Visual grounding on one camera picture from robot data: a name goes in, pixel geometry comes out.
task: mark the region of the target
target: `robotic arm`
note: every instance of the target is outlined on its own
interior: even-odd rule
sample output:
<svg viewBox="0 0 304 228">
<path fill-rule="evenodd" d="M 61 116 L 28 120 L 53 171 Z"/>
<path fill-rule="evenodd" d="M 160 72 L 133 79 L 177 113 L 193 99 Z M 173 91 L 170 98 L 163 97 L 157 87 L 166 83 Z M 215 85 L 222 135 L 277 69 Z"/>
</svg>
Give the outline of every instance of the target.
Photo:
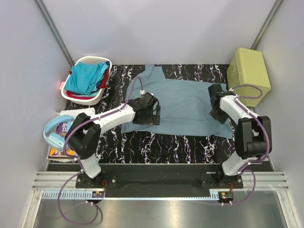
<svg viewBox="0 0 304 228">
<path fill-rule="evenodd" d="M 269 152 L 271 151 L 271 124 L 267 116 L 259 116 L 243 104 L 237 104 L 235 101 L 237 95 L 231 91 L 223 91 L 220 84 L 213 84 L 209 87 L 209 96 L 212 106 L 210 115 L 214 119 L 223 124 L 231 117 L 237 123 L 235 152 L 228 160 L 219 165 L 215 177 L 215 182 L 225 188 L 239 177 L 247 164 L 265 156 L 267 146 L 270 148 Z M 129 100 L 127 105 L 123 104 L 102 114 L 91 117 L 85 113 L 78 115 L 65 139 L 80 124 L 90 119 L 96 119 L 78 129 L 68 141 L 70 148 L 77 153 L 87 177 L 94 180 L 97 176 L 102 176 L 101 168 L 95 157 L 100 134 L 127 122 L 159 125 L 160 111 L 161 107 L 157 98 L 150 93 L 145 93 L 142 98 Z M 263 125 L 269 138 L 268 142 L 255 118 Z"/>
<path fill-rule="evenodd" d="M 129 100 L 127 105 L 112 109 L 108 112 L 87 116 L 85 113 L 79 114 L 70 127 L 65 139 L 71 132 L 83 122 L 89 119 L 96 119 L 84 127 L 78 129 L 68 140 L 68 145 L 75 151 L 84 168 L 84 172 L 91 179 L 94 179 L 100 172 L 95 152 L 98 146 L 100 134 L 127 122 L 134 124 L 160 124 L 161 106 L 158 100 L 150 93 L 145 93 L 141 98 Z"/>
<path fill-rule="evenodd" d="M 230 116 L 237 124 L 235 152 L 219 166 L 216 174 L 220 186 L 229 186 L 240 174 L 242 167 L 265 155 L 267 143 L 271 152 L 271 123 L 267 116 L 259 116 L 241 102 L 236 103 L 238 96 L 231 91 L 223 91 L 220 84 L 214 84 L 208 90 L 212 107 L 209 114 L 222 124 Z M 254 117 L 263 125 L 269 142 Z"/>
</svg>

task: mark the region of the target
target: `red cloth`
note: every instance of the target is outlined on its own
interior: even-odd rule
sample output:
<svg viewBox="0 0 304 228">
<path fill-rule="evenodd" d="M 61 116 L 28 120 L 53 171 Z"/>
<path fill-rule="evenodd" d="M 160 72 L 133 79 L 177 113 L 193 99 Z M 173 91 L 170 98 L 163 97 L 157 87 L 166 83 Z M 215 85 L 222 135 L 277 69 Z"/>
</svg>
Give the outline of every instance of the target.
<svg viewBox="0 0 304 228">
<path fill-rule="evenodd" d="M 101 84 L 100 86 L 97 88 L 97 90 L 99 89 L 106 89 L 106 86 L 107 86 L 107 81 L 109 79 L 109 69 L 105 72 L 104 74 L 104 78 L 103 80 L 101 81 Z M 86 96 L 75 96 L 75 93 L 71 92 L 71 91 L 68 91 L 66 90 L 66 95 L 68 97 L 71 97 L 71 98 L 75 98 L 75 99 L 79 99 L 79 100 L 90 100 L 92 98 L 94 98 L 94 96 L 89 96 L 89 97 L 86 97 Z"/>
<path fill-rule="evenodd" d="M 106 89 L 106 83 L 107 83 L 108 79 L 109 79 L 109 69 L 105 72 L 104 78 L 101 81 L 101 84 L 98 87 L 98 89 Z"/>
<path fill-rule="evenodd" d="M 79 99 L 79 100 L 90 100 L 90 99 L 94 98 L 94 96 L 75 96 L 75 95 L 73 94 L 73 92 L 68 91 L 68 90 L 66 90 L 66 95 L 67 95 L 68 97 L 76 98 L 76 99 Z"/>
</svg>

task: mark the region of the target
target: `book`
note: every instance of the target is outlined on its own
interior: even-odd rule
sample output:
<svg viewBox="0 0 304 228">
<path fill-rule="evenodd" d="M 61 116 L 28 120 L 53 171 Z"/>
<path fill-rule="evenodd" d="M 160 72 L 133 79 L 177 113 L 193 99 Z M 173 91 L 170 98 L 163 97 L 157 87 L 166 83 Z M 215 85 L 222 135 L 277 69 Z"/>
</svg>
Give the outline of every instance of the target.
<svg viewBox="0 0 304 228">
<path fill-rule="evenodd" d="M 87 109 L 78 109 L 78 110 L 66 110 L 62 111 L 60 115 L 70 115 L 76 118 L 76 116 L 80 113 L 86 113 L 87 115 L 91 116 L 95 114 L 95 109 L 94 108 L 87 108 Z M 61 135 L 62 137 L 65 137 L 67 134 L 67 123 L 61 123 L 58 125 L 56 129 L 56 133 Z M 70 148 L 66 149 L 66 152 L 68 155 L 76 155 L 76 153 L 71 150 Z M 73 158 L 67 157 L 63 154 L 62 151 L 59 151 L 53 147 L 49 146 L 49 152 L 47 156 L 48 160 L 52 161 L 58 161 L 58 162 L 70 162 L 73 161 Z"/>
</svg>

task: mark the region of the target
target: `blue cloth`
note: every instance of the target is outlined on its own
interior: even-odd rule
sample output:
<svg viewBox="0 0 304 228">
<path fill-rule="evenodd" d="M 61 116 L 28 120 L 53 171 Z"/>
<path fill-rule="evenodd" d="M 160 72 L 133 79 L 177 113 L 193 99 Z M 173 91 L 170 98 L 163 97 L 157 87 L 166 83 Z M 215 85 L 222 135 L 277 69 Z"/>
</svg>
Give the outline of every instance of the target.
<svg viewBox="0 0 304 228">
<path fill-rule="evenodd" d="M 65 90 L 82 95 L 91 94 L 98 89 L 98 83 L 104 78 L 107 68 L 107 63 L 78 63 L 72 66 L 72 75 L 66 82 Z"/>
<path fill-rule="evenodd" d="M 122 133 L 145 131 L 159 134 L 209 136 L 232 138 L 229 120 L 224 124 L 214 120 L 211 111 L 209 82 L 166 79 L 161 66 L 146 65 L 139 74 L 145 92 L 153 93 L 161 105 L 161 123 L 155 125 L 122 124 Z M 132 83 L 127 89 L 127 96 Z M 140 82 L 136 81 L 131 99 L 140 96 Z"/>
</svg>

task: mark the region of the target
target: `white basket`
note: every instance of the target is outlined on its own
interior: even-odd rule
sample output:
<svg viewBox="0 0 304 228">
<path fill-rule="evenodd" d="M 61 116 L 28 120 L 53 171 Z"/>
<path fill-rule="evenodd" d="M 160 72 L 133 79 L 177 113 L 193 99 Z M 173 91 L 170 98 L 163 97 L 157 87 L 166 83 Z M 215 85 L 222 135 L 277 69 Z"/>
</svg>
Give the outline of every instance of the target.
<svg viewBox="0 0 304 228">
<path fill-rule="evenodd" d="M 81 59 L 79 59 L 75 65 L 77 65 L 79 62 L 83 63 L 83 64 L 98 64 L 98 63 L 104 63 L 106 61 L 109 61 L 110 62 L 110 66 L 109 66 L 109 78 L 110 78 L 110 73 L 111 73 L 111 68 L 112 68 L 112 62 L 107 59 L 107 58 L 102 58 L 102 57 L 96 57 L 96 56 L 86 56 L 86 57 L 82 57 Z M 66 94 L 66 90 L 64 89 L 65 86 L 66 86 L 66 83 L 67 83 L 67 80 L 68 78 L 70 77 L 71 75 L 68 75 L 66 81 L 65 81 L 65 84 L 63 85 L 63 87 L 61 88 L 61 95 L 67 99 L 67 100 L 70 100 L 76 104 L 80 104 L 80 105 L 95 105 L 97 104 L 101 97 L 103 96 L 103 93 L 105 91 L 105 89 L 100 89 L 99 90 L 99 93 L 97 94 L 96 97 L 92 98 L 92 99 L 89 99 L 89 100 L 81 100 L 81 99 L 76 99 L 76 98 L 71 98 L 69 96 L 67 96 Z"/>
</svg>

